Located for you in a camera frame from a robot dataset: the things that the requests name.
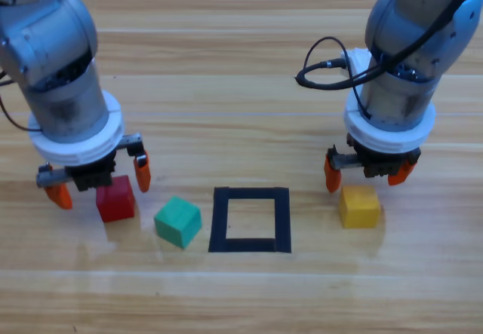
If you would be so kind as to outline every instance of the red cube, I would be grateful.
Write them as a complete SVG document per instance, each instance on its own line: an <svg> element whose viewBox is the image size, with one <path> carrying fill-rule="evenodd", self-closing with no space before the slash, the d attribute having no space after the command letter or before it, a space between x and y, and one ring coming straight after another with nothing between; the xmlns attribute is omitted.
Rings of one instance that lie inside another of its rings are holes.
<svg viewBox="0 0 483 334"><path fill-rule="evenodd" d="M112 178L112 185L97 188L96 205L104 222L134 217L134 195L128 176Z"/></svg>

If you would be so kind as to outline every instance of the white ring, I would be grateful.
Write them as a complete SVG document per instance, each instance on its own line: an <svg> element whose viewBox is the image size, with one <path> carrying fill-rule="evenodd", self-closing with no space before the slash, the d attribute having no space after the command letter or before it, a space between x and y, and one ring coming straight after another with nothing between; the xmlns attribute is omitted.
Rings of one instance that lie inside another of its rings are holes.
<svg viewBox="0 0 483 334"><path fill-rule="evenodd" d="M42 132L29 132L30 139L38 153L49 163L76 167L106 157L121 141L124 135L124 121L121 106L111 94L103 90L109 119L106 126L95 136L75 143L58 143L48 139ZM29 128L39 129L33 114L29 117Z"/></svg>

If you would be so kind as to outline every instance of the green cube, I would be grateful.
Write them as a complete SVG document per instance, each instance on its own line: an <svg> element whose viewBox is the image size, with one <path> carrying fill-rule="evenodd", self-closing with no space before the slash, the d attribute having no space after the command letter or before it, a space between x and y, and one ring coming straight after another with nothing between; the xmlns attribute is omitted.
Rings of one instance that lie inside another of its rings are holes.
<svg viewBox="0 0 483 334"><path fill-rule="evenodd" d="M173 197L154 217L159 237L185 249L202 228L199 208L190 202Z"/></svg>

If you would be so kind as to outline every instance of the cube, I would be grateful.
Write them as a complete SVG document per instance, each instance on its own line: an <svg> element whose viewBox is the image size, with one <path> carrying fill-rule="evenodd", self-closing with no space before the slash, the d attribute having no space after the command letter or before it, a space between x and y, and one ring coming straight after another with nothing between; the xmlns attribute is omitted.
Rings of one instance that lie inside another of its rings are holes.
<svg viewBox="0 0 483 334"><path fill-rule="evenodd" d="M112 185L97 188L96 205L103 222L134 217L134 194L128 176L112 178Z"/></svg>
<svg viewBox="0 0 483 334"><path fill-rule="evenodd" d="M173 197L154 217L159 237L185 249L202 228L199 208L179 197Z"/></svg>
<svg viewBox="0 0 483 334"><path fill-rule="evenodd" d="M374 187L348 185L342 187L339 214L344 228L374 228L380 216L380 203Z"/></svg>

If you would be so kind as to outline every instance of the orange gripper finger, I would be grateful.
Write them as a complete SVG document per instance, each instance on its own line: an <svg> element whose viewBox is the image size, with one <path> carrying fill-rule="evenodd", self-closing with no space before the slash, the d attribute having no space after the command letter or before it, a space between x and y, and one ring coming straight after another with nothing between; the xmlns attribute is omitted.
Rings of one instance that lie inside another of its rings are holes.
<svg viewBox="0 0 483 334"><path fill-rule="evenodd" d="M146 164L142 167L139 167L137 163L137 159L134 159L134 169L136 170L136 179L137 184L139 185L139 189L141 192L148 192L149 185L151 183L151 171L149 170L149 156L146 152Z"/></svg>
<svg viewBox="0 0 483 334"><path fill-rule="evenodd" d="M387 181L389 185L400 185L403 183L407 177L411 174L413 169L416 167L416 164L410 164L409 162L404 162L401 168L399 168L398 174L395 176L388 176Z"/></svg>
<svg viewBox="0 0 483 334"><path fill-rule="evenodd" d="M342 173L340 172L340 170L335 170L331 167L328 156L325 156L324 172L325 184L327 185L327 189L330 193L334 193L340 187L340 182L342 181Z"/></svg>
<svg viewBox="0 0 483 334"><path fill-rule="evenodd" d="M70 197L69 189L67 185L62 183L60 185L53 185L52 187L44 188L47 196L60 208L64 210L72 209L72 199Z"/></svg>

